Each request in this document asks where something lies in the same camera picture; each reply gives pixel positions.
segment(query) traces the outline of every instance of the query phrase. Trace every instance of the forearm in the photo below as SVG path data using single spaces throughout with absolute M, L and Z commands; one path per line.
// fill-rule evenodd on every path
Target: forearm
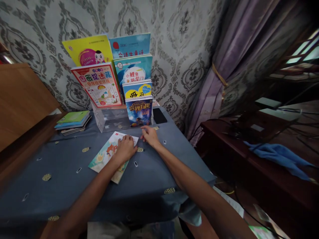
M 239 214 L 199 175 L 161 144 L 156 145 L 155 150 L 220 238 L 256 238 Z
M 56 231 L 54 232 L 55 235 L 53 235 L 52 238 L 56 238 L 56 234 L 58 234 L 60 238 L 68 238 L 70 235 L 76 234 L 79 228 L 88 222 L 104 195 L 111 178 L 120 166 L 115 160 L 115 156 L 116 155 L 111 158 L 108 164 L 87 186 L 66 215 L 59 220 Z

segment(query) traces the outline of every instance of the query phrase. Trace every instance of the book cover illustration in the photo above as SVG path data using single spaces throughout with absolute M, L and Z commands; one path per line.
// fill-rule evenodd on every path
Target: book cover illustration
M 70 113 L 67 113 L 57 123 L 80 122 L 88 114 L 89 114 L 89 111 L 70 112 Z
M 107 35 L 97 35 L 62 42 L 76 66 L 111 62 L 112 50 Z
M 125 135 L 126 134 L 115 131 L 109 138 L 109 140 L 105 143 L 105 145 L 101 148 L 101 150 L 98 152 L 98 154 L 94 157 L 94 159 L 90 162 L 88 167 L 99 173 L 104 168 L 104 166 L 110 161 L 111 157 L 116 153 L 118 147 L 118 140 L 122 139 Z M 139 138 L 134 136 L 132 137 L 135 146 Z M 111 179 L 113 182 L 115 182 L 116 184 L 119 183 L 128 163 L 129 161 L 126 161 L 121 167 L 119 167 L 119 169 L 116 171 L 116 173 Z
M 153 97 L 126 100 L 126 108 L 131 127 L 150 125 Z
M 74 67 L 71 71 L 97 108 L 122 104 L 110 62 Z
M 152 60 L 153 56 L 151 54 L 114 60 L 122 94 L 124 83 L 144 81 L 151 78 Z
M 150 43 L 150 33 L 111 38 L 113 59 L 149 54 Z
M 152 81 L 145 80 L 142 82 L 124 83 L 123 94 L 125 99 L 152 95 Z

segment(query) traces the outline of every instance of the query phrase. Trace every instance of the black phone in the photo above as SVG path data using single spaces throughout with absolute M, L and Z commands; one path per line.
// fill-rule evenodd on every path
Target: black phone
M 163 115 L 160 108 L 153 109 L 153 117 L 156 123 L 166 123 L 167 119 Z

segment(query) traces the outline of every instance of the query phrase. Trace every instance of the blue book cover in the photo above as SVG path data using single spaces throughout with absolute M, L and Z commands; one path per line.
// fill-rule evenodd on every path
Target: blue book cover
M 152 95 L 152 81 L 150 79 L 145 81 L 124 83 L 122 86 L 125 99 Z
M 133 36 L 109 39 L 113 59 L 144 55 L 150 53 L 151 34 L 144 33 Z
M 143 97 L 140 99 L 130 99 L 126 101 L 126 108 L 131 127 L 151 124 L 152 102 L 152 96 Z
M 69 122 L 69 123 L 59 123 L 56 126 L 54 126 L 54 128 L 60 129 L 60 128 L 65 128 L 68 126 L 74 126 L 74 127 L 80 127 L 83 126 L 85 124 L 85 122 L 87 121 L 87 119 L 90 117 L 90 115 L 88 114 L 86 117 L 84 117 L 81 121 L 79 122 Z
M 144 81 L 151 78 L 152 73 L 152 60 L 151 54 L 128 57 L 114 60 L 115 71 L 119 80 L 123 98 L 123 84 L 129 82 Z

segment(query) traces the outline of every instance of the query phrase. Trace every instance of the towel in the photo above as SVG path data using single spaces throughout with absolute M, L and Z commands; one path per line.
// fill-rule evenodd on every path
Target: towel
M 253 151 L 255 147 L 260 144 L 250 144 L 244 142 Z M 297 176 L 303 180 L 311 181 L 307 174 L 305 174 L 297 165 L 303 166 L 313 166 L 313 164 L 308 163 L 306 160 L 300 158 L 298 155 L 293 153 L 287 147 L 281 144 L 263 144 L 253 151 L 256 155 L 261 158 L 273 161 L 281 166 L 284 166 L 292 175 Z

